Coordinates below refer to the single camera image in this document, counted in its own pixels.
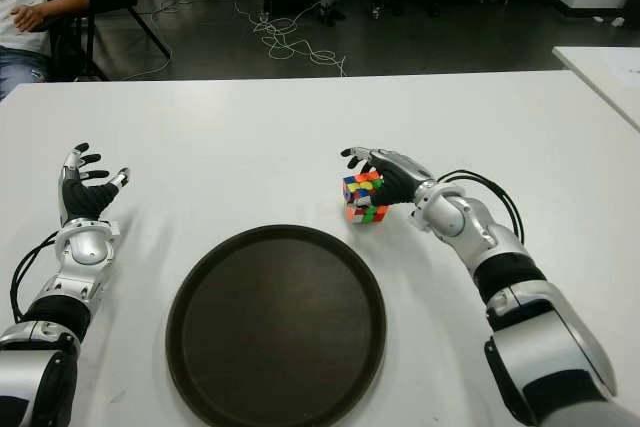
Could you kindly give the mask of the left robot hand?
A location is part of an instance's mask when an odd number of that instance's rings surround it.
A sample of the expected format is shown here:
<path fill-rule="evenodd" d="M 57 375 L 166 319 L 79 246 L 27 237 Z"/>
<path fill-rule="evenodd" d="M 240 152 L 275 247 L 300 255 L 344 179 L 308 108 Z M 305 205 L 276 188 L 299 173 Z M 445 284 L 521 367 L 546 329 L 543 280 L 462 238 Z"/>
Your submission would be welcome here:
<path fill-rule="evenodd" d="M 58 179 L 58 204 L 62 227 L 77 219 L 100 219 L 104 210 L 129 183 L 130 169 L 124 167 L 113 176 L 106 170 L 83 171 L 101 160 L 101 155 L 88 154 L 86 142 L 76 145 L 67 155 Z"/>

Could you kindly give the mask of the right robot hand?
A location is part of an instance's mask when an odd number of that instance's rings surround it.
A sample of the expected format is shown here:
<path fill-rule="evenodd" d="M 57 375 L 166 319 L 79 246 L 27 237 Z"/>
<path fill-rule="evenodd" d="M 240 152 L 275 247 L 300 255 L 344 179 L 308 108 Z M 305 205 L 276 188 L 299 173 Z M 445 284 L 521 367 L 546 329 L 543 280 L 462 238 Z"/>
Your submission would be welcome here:
<path fill-rule="evenodd" d="M 375 170 L 382 179 L 382 185 L 375 193 L 356 201 L 358 206 L 413 203 L 419 187 L 434 179 L 426 167 L 396 151 L 350 147 L 340 155 L 349 159 L 349 169 L 362 163 L 362 173 Z"/>

